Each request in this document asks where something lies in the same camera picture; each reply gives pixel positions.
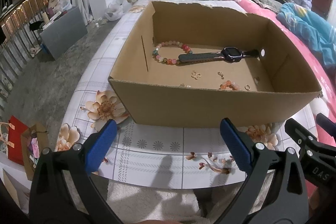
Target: colorful beaded bracelet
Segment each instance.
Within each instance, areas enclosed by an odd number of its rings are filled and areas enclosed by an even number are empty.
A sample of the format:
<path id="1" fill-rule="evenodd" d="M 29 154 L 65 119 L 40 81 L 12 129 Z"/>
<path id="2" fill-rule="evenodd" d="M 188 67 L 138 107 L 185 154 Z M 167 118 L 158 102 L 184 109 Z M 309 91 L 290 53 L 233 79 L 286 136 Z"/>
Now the colorful beaded bracelet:
<path id="1" fill-rule="evenodd" d="M 159 49 L 163 46 L 168 46 L 168 45 L 176 45 L 178 47 L 181 47 L 181 49 L 183 49 L 185 51 L 185 53 L 190 53 L 192 54 L 192 50 L 186 45 L 186 44 L 182 44 L 181 42 L 178 41 L 167 41 L 167 42 L 162 42 L 160 44 L 158 44 L 155 48 L 155 50 L 153 51 L 153 56 L 155 56 L 155 58 L 159 61 L 159 62 L 163 62 L 167 65 L 175 65 L 175 64 L 179 64 L 180 60 L 178 59 L 167 59 L 167 58 L 163 58 L 159 55 Z"/>

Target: earring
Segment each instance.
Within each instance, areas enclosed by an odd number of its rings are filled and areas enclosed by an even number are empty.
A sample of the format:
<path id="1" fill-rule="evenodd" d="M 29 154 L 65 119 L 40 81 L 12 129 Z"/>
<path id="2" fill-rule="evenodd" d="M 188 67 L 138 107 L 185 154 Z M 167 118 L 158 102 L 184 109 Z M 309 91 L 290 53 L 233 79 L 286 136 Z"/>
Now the earring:
<path id="1" fill-rule="evenodd" d="M 191 73 L 191 77 L 194 78 L 195 80 L 197 80 L 198 78 L 201 77 L 201 74 L 200 74 L 200 73 L 196 73 L 196 72 L 193 70 L 193 72 Z"/>
<path id="2" fill-rule="evenodd" d="M 221 71 L 217 72 L 217 74 L 224 80 L 224 74 Z"/>

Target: smartwatch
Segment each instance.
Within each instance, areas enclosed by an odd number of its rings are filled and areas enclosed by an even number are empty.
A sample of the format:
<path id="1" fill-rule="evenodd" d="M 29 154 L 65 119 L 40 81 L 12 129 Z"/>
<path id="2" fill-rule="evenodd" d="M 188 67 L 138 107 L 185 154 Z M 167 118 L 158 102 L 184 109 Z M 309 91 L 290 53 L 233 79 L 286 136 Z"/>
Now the smartwatch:
<path id="1" fill-rule="evenodd" d="M 242 58 L 259 57 L 258 50 L 241 51 L 235 47 L 225 47 L 221 52 L 207 52 L 201 54 L 180 54 L 181 62 L 194 62 L 222 59 L 229 63 L 239 62 Z"/>

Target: pink blanket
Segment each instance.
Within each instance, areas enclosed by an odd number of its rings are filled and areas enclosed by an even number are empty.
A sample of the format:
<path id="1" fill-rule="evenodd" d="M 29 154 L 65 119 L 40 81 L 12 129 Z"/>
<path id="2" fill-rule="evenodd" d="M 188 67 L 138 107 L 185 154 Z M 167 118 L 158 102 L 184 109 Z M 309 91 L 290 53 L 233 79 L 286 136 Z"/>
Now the pink blanket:
<path id="1" fill-rule="evenodd" d="M 238 3 L 246 12 L 257 14 L 263 17 L 266 17 L 273 21 L 293 42 L 295 47 L 301 52 L 310 68 L 313 70 L 317 80 L 320 83 L 323 92 L 323 98 L 316 98 L 310 103 L 311 110 L 313 112 L 314 118 L 318 113 L 323 113 L 333 122 L 336 122 L 336 94 L 333 88 L 333 85 L 330 82 L 327 74 L 323 70 L 320 63 L 310 52 L 307 46 L 297 38 L 290 30 L 288 30 L 284 25 L 276 19 L 276 14 L 270 10 L 263 9 L 258 6 L 256 3 L 251 2 L 251 0 L 233 0 Z M 322 143 L 336 146 L 335 140 L 328 133 L 326 133 L 321 127 L 316 125 L 318 140 Z M 308 195 L 310 196 L 314 186 L 310 183 L 307 183 Z"/>

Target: plastic bag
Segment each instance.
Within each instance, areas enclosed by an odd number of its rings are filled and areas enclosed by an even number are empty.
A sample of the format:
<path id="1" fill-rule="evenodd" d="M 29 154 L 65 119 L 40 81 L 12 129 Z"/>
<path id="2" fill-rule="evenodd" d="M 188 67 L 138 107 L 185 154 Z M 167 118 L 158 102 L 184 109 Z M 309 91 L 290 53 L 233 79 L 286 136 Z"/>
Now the plastic bag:
<path id="1" fill-rule="evenodd" d="M 109 21 L 115 21 L 120 19 L 130 8 L 131 3 L 127 0 L 113 0 L 109 6 L 105 9 L 105 17 Z"/>
<path id="2" fill-rule="evenodd" d="M 58 11 L 64 12 L 72 8 L 72 4 L 70 0 L 58 0 L 57 5 L 53 9 L 56 14 Z"/>

